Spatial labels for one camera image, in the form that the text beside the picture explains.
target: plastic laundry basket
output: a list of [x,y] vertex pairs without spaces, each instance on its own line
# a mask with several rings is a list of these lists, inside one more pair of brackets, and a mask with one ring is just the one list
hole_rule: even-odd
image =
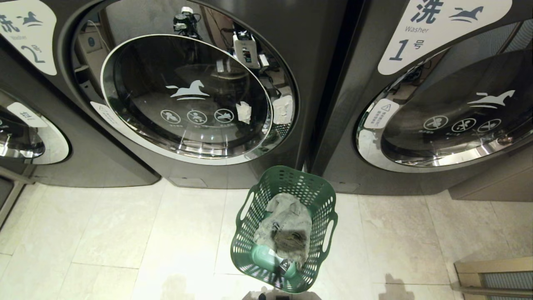
[[[295,266],[293,272],[281,274],[276,266],[265,267],[255,263],[253,256],[258,245],[253,236],[261,221],[269,214],[265,208],[276,194],[289,193],[300,199],[307,207],[313,221],[309,257],[301,271]],[[243,210],[249,207],[241,219]],[[231,243],[231,260],[242,273],[266,282],[287,293],[301,293],[315,282],[320,265],[331,247],[333,232],[337,226],[335,191],[323,178],[276,166],[268,169],[259,182],[248,192],[248,197],[236,218],[237,231]]]

